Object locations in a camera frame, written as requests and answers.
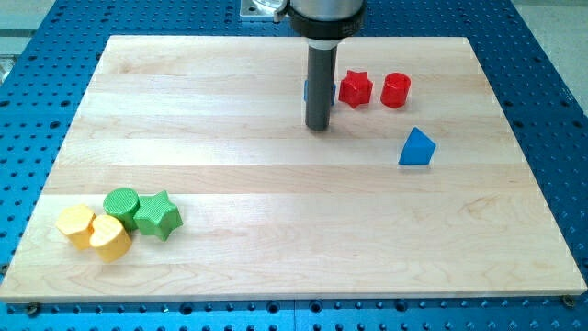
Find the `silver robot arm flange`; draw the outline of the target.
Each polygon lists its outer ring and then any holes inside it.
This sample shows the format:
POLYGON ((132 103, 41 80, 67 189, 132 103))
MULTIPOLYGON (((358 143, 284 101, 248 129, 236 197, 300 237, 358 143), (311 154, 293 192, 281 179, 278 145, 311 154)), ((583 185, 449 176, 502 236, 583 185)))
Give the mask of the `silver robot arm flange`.
POLYGON ((366 0, 286 0, 273 13, 273 22, 289 18, 290 26, 312 40, 342 40, 363 24, 366 0))

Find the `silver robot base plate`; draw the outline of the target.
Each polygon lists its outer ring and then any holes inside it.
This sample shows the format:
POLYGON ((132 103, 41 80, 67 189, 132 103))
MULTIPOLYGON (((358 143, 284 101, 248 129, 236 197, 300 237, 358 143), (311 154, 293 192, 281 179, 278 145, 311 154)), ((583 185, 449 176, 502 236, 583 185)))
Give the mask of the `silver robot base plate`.
POLYGON ((285 0, 241 0, 240 17, 246 19, 272 19, 274 15, 285 16, 285 0))

